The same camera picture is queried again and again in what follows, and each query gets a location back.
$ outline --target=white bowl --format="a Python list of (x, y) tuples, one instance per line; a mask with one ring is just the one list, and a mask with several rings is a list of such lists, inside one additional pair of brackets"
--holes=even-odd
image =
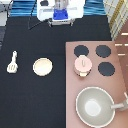
[(115, 116), (112, 97), (99, 87), (83, 89), (76, 98), (76, 111), (80, 119), (91, 127), (105, 127)]
[(33, 64), (33, 70), (39, 76), (48, 75), (52, 67), (52, 62), (47, 58), (40, 58)]

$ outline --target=black table surface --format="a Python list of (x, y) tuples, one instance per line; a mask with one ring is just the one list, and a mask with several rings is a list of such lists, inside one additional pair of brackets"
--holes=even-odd
[[(7, 20), (0, 51), (0, 128), (66, 128), (65, 43), (111, 41), (107, 16), (84, 16), (71, 26), (42, 23), (27, 29), (28, 17)], [(38, 22), (32, 18), (32, 25)], [(7, 73), (12, 52), (17, 51), (18, 71)], [(52, 72), (37, 76), (33, 63), (53, 62)]]

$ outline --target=round burner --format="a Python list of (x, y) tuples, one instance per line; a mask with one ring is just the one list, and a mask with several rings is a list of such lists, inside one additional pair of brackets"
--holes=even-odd
[(111, 49), (106, 45), (99, 45), (96, 48), (96, 54), (102, 58), (106, 58), (111, 54)]
[(85, 55), (87, 56), (89, 53), (89, 50), (86, 46), (84, 45), (78, 45), (77, 47), (75, 47), (74, 49), (74, 54), (79, 57), (80, 55)]
[(109, 62), (100, 63), (98, 70), (103, 76), (112, 76), (115, 72), (114, 66)]

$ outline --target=pink stove panel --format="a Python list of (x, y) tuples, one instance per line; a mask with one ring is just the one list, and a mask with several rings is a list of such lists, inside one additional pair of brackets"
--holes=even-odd
[[(88, 51), (74, 49), (79, 45), (86, 46)], [(107, 55), (97, 52), (98, 46), (107, 48)], [(90, 73), (86, 77), (78, 76), (74, 71), (74, 63), (79, 54), (86, 54), (92, 62)], [(76, 113), (76, 97), (86, 87), (100, 87), (106, 90), (115, 103), (125, 100), (124, 79), (113, 41), (80, 41), (66, 43), (66, 128), (90, 128), (83, 123)], [(105, 128), (128, 128), (128, 110), (116, 111), (113, 121)]]

